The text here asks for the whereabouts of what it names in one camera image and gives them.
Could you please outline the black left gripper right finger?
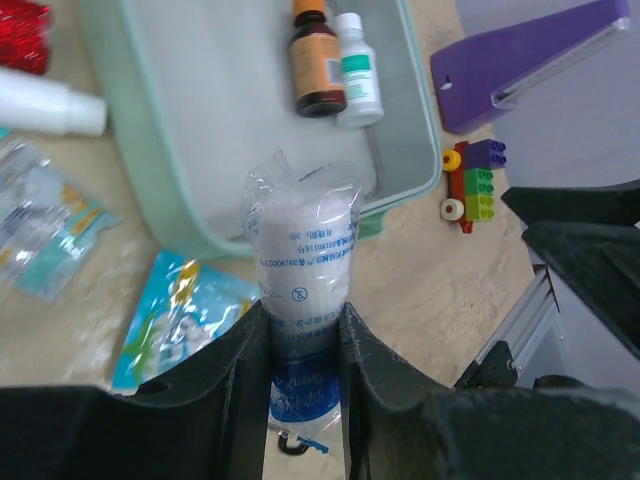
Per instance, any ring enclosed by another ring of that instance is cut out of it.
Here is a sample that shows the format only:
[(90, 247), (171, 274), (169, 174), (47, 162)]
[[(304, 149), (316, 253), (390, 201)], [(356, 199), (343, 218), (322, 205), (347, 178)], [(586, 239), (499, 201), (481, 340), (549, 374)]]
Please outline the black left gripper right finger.
[(346, 305), (339, 320), (350, 479), (635, 479), (639, 400), (588, 386), (453, 390)]

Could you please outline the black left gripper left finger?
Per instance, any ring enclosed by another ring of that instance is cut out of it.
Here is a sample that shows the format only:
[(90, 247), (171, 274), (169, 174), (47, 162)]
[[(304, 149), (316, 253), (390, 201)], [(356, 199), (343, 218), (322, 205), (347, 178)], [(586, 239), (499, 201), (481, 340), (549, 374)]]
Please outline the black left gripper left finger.
[(255, 304), (222, 337), (125, 396), (96, 386), (1, 391), (4, 479), (259, 479), (269, 321)]

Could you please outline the blue cotton swab pouch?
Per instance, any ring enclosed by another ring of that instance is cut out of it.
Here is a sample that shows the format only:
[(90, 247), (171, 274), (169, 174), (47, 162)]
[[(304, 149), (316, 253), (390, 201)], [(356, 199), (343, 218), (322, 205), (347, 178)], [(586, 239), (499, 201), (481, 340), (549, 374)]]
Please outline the blue cotton swab pouch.
[(258, 299), (253, 284), (160, 251), (120, 351), (112, 388), (136, 391), (224, 335)]

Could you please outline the white elastic bandage roll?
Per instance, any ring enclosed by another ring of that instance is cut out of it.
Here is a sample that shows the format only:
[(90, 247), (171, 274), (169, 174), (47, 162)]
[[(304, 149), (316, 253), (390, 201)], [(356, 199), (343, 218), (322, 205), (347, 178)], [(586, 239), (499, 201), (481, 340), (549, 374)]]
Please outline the white elastic bandage roll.
[(272, 344), (269, 423), (321, 454), (335, 451), (341, 421), (338, 323), (361, 203), (351, 163), (302, 172), (282, 150), (250, 171), (243, 192), (243, 227)]

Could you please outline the white plastic medicine bottle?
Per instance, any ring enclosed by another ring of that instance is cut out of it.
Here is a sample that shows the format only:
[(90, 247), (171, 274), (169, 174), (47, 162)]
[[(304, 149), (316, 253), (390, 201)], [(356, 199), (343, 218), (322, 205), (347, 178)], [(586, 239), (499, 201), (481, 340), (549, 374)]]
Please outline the white plastic medicine bottle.
[(358, 14), (340, 14), (335, 23), (347, 100), (346, 108), (337, 116), (337, 123), (344, 128), (368, 127), (384, 116), (376, 54), (364, 39)]

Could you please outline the brown bottle with orange cap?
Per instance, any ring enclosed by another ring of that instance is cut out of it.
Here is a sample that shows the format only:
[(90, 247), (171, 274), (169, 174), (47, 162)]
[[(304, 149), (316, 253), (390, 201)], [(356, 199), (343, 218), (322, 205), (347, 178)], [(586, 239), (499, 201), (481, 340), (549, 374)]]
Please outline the brown bottle with orange cap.
[(322, 0), (296, 0), (290, 42), (296, 108), (309, 118), (333, 116), (347, 106), (339, 41), (328, 26)]

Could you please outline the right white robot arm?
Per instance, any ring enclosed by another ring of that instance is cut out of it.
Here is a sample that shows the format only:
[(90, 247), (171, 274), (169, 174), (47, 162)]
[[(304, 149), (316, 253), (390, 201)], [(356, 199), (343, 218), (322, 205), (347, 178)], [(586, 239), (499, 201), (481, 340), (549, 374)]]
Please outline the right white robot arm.
[[(513, 187), (524, 241), (632, 355), (639, 352), (639, 184)], [(339, 320), (350, 479), (635, 479), (639, 398), (555, 375), (448, 388), (346, 306)]]

